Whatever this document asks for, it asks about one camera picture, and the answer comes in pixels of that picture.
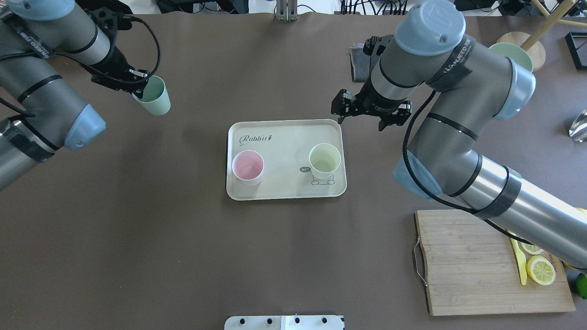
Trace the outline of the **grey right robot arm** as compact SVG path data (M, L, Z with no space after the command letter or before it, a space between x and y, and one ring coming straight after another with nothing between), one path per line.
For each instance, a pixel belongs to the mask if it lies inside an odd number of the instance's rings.
M527 104L536 80L512 59L478 44L465 27L463 13L448 0L416 4L387 44L365 44L377 61L361 91L340 90L331 112L339 122L377 116L383 130L404 119L400 105L427 84L439 97L404 143L396 180L423 197L453 197L479 219L585 271L586 215L473 149L490 121L509 119Z

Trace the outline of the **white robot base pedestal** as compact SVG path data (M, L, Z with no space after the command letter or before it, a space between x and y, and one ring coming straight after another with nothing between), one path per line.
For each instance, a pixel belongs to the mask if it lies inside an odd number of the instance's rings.
M225 330L344 330L344 317L339 315L262 315L233 316Z

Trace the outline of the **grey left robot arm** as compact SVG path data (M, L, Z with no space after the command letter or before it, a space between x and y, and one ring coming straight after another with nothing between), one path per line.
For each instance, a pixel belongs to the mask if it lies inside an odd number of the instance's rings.
M105 121L48 64L61 55L92 81L141 97L152 73L137 70L116 47L118 29L136 17L115 1L5 0L1 2L1 87L19 104L1 121L1 188L62 147L76 151L105 130Z

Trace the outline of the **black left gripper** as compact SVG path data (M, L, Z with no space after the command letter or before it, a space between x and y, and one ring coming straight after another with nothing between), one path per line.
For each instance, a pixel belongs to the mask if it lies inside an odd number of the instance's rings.
M104 75L93 71L91 81L113 90L136 92L136 90L143 90L148 83L147 80L135 83L135 81L141 81L143 77L136 76L131 72L134 67L128 64L126 58L116 46L111 46L107 57L101 62L91 65L91 67L109 76L109 78L106 78Z

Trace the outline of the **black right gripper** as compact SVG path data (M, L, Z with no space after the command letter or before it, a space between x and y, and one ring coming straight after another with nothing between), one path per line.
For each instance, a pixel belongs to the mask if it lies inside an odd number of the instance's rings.
M402 126L412 113L411 101L387 99L375 90L371 82L363 84L360 92L353 95L341 89L332 100L331 114L338 115L338 123L349 116L369 115L380 118L379 131L390 125Z

